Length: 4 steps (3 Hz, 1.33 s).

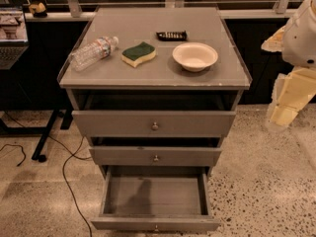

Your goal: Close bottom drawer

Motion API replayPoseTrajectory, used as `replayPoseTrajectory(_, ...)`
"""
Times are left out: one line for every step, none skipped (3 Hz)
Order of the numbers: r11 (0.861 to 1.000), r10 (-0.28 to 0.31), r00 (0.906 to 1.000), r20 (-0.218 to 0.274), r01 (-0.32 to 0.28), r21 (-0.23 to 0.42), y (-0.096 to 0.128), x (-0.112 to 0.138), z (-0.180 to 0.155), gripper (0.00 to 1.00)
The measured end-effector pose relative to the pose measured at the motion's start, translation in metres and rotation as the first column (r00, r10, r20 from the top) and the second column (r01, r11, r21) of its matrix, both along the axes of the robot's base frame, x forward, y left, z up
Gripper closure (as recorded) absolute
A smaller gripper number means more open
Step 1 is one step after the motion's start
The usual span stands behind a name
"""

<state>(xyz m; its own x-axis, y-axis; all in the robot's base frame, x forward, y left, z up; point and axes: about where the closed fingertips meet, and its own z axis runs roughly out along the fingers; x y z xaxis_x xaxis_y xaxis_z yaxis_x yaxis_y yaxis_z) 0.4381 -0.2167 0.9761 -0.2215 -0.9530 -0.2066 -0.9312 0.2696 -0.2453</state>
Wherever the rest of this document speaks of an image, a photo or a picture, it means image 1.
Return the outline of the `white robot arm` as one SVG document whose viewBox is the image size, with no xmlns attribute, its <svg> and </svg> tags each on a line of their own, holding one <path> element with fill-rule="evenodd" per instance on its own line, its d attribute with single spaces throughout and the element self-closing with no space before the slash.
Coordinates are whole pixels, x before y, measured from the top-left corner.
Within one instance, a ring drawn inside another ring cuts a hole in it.
<svg viewBox="0 0 316 237">
<path fill-rule="evenodd" d="M 266 117 L 270 131 L 289 127 L 299 112 L 316 96 L 316 0 L 304 0 L 286 24 L 261 46 L 281 53 L 293 69 L 279 74 Z"/>
</svg>

